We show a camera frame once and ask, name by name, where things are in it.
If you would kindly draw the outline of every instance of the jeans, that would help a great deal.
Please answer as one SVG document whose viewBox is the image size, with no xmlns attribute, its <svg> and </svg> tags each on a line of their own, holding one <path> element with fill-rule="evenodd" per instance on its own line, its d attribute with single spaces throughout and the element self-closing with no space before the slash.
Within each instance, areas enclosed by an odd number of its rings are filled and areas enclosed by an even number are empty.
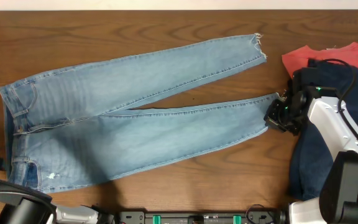
<svg viewBox="0 0 358 224">
<path fill-rule="evenodd" d="M 0 87 L 9 181 L 78 189 L 217 151 L 266 131 L 277 94 L 130 110 L 266 61 L 259 34 L 43 72 Z"/>
<path fill-rule="evenodd" d="M 358 68 L 356 84 L 344 101 L 353 120 L 358 125 Z M 304 85 L 316 85 L 337 88 L 344 93 L 352 81 L 352 73 L 344 65 L 328 62 L 309 61 L 309 68 L 302 72 L 314 73 L 308 80 L 302 79 Z M 301 136 L 295 146 L 290 165 L 290 193 L 300 199 L 309 200 L 319 197 L 325 180 L 333 166 L 333 158 L 317 127 L 312 123 L 303 127 Z"/>
</svg>

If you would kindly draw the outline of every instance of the clothing stack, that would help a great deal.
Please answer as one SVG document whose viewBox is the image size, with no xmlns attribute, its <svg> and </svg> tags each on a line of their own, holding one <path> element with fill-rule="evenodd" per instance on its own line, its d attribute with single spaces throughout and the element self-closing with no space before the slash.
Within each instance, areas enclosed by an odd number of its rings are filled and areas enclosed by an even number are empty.
<svg viewBox="0 0 358 224">
<path fill-rule="evenodd" d="M 358 43 L 320 51 L 304 46 L 282 56 L 291 77 L 300 70 L 315 73 L 312 80 L 302 80 L 302 84 L 333 87 L 343 94 L 352 81 L 352 72 L 339 63 L 318 62 L 329 58 L 347 62 L 357 74 L 356 84 L 344 101 L 358 125 Z M 319 197 L 332 164 L 333 159 L 323 137 L 315 125 L 308 123 L 303 127 L 291 160 L 290 193 L 300 200 Z"/>
</svg>

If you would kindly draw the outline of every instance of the dark blue jeans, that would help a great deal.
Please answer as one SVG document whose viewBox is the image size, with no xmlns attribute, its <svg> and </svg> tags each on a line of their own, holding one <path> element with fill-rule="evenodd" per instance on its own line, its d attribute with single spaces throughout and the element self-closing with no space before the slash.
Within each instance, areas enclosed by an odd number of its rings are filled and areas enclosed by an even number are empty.
<svg viewBox="0 0 358 224">
<path fill-rule="evenodd" d="M 352 81 L 352 73 L 344 65 L 318 63 L 309 61 L 305 72 L 313 72 L 314 76 L 302 80 L 302 84 L 312 84 L 337 88 L 344 93 Z M 353 67 L 357 74 L 356 85 L 344 101 L 353 120 L 358 125 L 358 68 Z M 290 193 L 297 199 L 309 200 L 319 197 L 323 184 L 331 170 L 333 159 L 323 137 L 316 126 L 308 123 L 303 127 L 301 136 L 295 146 L 290 165 Z"/>
</svg>

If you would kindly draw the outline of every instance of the brown wooden surface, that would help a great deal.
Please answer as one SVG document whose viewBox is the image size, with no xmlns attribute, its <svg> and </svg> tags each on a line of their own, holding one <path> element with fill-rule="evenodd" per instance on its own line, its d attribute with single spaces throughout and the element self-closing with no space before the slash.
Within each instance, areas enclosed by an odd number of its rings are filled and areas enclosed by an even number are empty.
<svg viewBox="0 0 358 224">
<path fill-rule="evenodd" d="M 264 35 L 267 63 L 144 108 L 282 92 L 288 74 L 281 55 L 306 44 L 320 50 L 358 42 L 358 11 L 0 12 L 0 86 L 54 68 L 255 32 Z M 69 206 L 98 204 L 106 210 L 245 210 L 253 203 L 275 207 L 288 187 L 295 142 L 291 134 L 270 130 L 219 152 L 52 194 L 53 201 Z"/>
</svg>

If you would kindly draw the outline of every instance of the black cable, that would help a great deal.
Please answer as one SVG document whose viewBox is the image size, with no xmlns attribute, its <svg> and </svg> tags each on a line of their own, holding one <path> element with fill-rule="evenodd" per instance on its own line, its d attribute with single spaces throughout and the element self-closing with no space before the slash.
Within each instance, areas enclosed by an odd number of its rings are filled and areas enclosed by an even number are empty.
<svg viewBox="0 0 358 224">
<path fill-rule="evenodd" d="M 249 212 L 249 210 L 250 210 L 252 207 L 254 207 L 254 206 L 260 206 L 260 207 L 264 208 L 264 206 L 261 205 L 261 204 L 253 204 L 253 205 L 251 205 L 251 207 L 249 207 L 249 208 L 247 209 L 247 211 L 246 211 L 246 218 L 248 219 L 248 222 L 250 222 L 251 224 L 256 224 L 256 223 L 254 223 L 254 222 L 248 217 L 248 212 Z M 266 223 L 266 224 L 274 223 L 274 217 L 273 217 L 273 215 L 270 214 L 269 211 L 268 211 L 267 213 L 268 213 L 268 215 L 272 218 L 273 221 L 271 221 L 270 223 Z"/>
<path fill-rule="evenodd" d="M 35 197 L 33 195 L 30 194 L 26 194 L 23 192 L 15 192 L 15 191 L 0 191 L 0 194 L 11 194 L 11 195 L 21 195 L 21 196 L 25 196 L 26 198 L 29 198 L 31 200 L 34 200 L 36 202 L 40 202 L 41 204 L 45 205 L 49 210 L 50 213 L 53 215 L 53 220 L 52 223 L 56 223 L 57 221 L 57 214 L 56 214 L 56 208 L 54 208 L 49 202 L 46 202 L 38 197 Z"/>
<path fill-rule="evenodd" d="M 349 92 L 353 89 L 354 85 L 356 84 L 356 72 L 354 71 L 354 69 L 352 69 L 352 67 L 348 63 L 346 63 L 346 62 L 344 62 L 342 60 L 339 60 L 339 59 L 330 58 L 330 59 L 321 60 L 321 61 L 319 61 L 319 63 L 320 62 L 339 62 L 339 63 L 342 63 L 343 65 L 348 67 L 351 70 L 352 74 L 353 74 L 353 80 L 352 80 L 351 84 L 349 85 L 349 87 L 347 87 L 345 92 L 340 97 L 340 99 L 338 101 L 338 104 L 337 104 L 337 107 L 338 107 L 338 112 L 341 115 L 341 117 L 342 117 L 343 121 L 345 122 L 346 126 L 351 130 L 353 135 L 358 140 L 358 133 L 354 130 L 352 125 L 349 123 L 349 121 L 345 117 L 345 114 L 343 113 L 344 110 L 342 109 L 342 106 L 341 106 L 341 103 L 342 103 L 343 99 L 349 94 Z"/>
</svg>

